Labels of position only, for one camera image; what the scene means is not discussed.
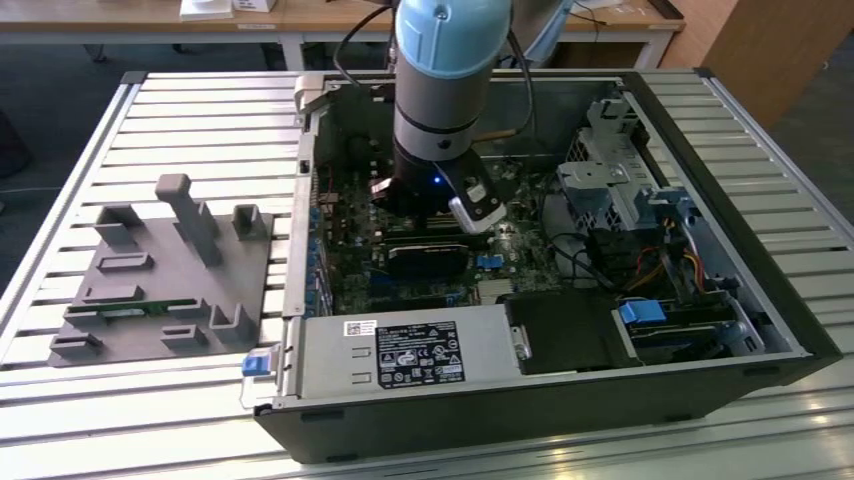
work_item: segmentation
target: blue latch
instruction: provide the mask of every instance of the blue latch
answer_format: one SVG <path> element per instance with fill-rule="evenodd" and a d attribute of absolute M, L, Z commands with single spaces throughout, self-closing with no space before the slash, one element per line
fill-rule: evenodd
<path fill-rule="evenodd" d="M 630 300 L 619 306 L 623 323 L 663 322 L 667 320 L 656 300 Z"/>
<path fill-rule="evenodd" d="M 269 375 L 269 354 L 251 355 L 243 359 L 243 376 L 260 377 Z"/>

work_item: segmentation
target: green circuit board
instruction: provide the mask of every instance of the green circuit board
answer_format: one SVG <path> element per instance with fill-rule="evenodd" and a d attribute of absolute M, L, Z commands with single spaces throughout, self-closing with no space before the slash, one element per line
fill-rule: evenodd
<path fill-rule="evenodd" d="M 538 220 L 542 178 L 523 175 L 519 162 L 498 159 L 487 163 L 494 179 L 512 185 L 515 194 L 507 202 L 506 218 L 482 234 L 479 245 L 467 246 L 464 272 L 419 280 L 402 280 L 388 273 L 388 254 L 400 243 L 391 245 L 386 238 L 420 232 L 424 235 L 416 236 L 411 245 L 430 243 L 430 232 L 458 228 L 456 220 L 450 213 L 426 220 L 402 218 L 375 207 L 368 182 L 382 167 L 371 168 L 367 175 L 359 171 L 348 172 L 344 178 L 339 175 L 332 189 L 319 196 L 335 314 L 494 303 L 494 298 L 482 297 L 487 286 L 507 294 L 559 288 L 560 274 Z M 317 183 L 329 185 L 329 178 L 323 175 Z"/>

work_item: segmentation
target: table leg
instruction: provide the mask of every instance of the table leg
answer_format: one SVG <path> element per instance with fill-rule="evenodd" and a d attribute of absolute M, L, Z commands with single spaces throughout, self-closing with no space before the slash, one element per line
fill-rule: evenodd
<path fill-rule="evenodd" d="M 89 58 L 95 63 L 104 63 L 107 61 L 107 55 L 104 55 L 104 44 L 87 44 L 83 45 L 85 53 L 89 54 Z"/>
<path fill-rule="evenodd" d="M 650 32 L 651 38 L 640 49 L 640 55 L 635 61 L 635 68 L 639 70 L 650 70 L 658 68 L 658 64 L 664 56 L 667 45 L 672 37 L 672 31 Z"/>
<path fill-rule="evenodd" d="M 299 33 L 283 33 L 279 36 L 284 63 L 288 71 L 301 72 L 305 70 L 305 59 L 303 57 L 303 36 Z"/>

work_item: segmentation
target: barcode sticker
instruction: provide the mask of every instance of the barcode sticker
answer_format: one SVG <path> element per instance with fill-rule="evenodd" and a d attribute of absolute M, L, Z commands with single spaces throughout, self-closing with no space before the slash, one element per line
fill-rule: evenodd
<path fill-rule="evenodd" d="M 239 23 L 239 30 L 275 30 L 276 26 L 272 23 Z"/>
<path fill-rule="evenodd" d="M 376 331 L 376 320 L 356 320 L 352 322 L 344 322 L 345 337 L 374 335 L 375 331 Z"/>

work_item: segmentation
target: motherboard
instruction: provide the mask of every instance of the motherboard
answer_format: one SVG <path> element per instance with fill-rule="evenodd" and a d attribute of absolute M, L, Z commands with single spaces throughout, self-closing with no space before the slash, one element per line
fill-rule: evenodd
<path fill-rule="evenodd" d="M 559 288 L 538 220 L 542 175 L 512 157 L 486 159 L 511 197 L 508 214 L 471 235 L 451 213 L 399 217 L 375 205 L 371 186 L 392 168 L 376 153 L 367 168 L 339 167 L 337 174 L 329 166 L 317 176 L 335 314 L 494 304 L 515 292 Z"/>

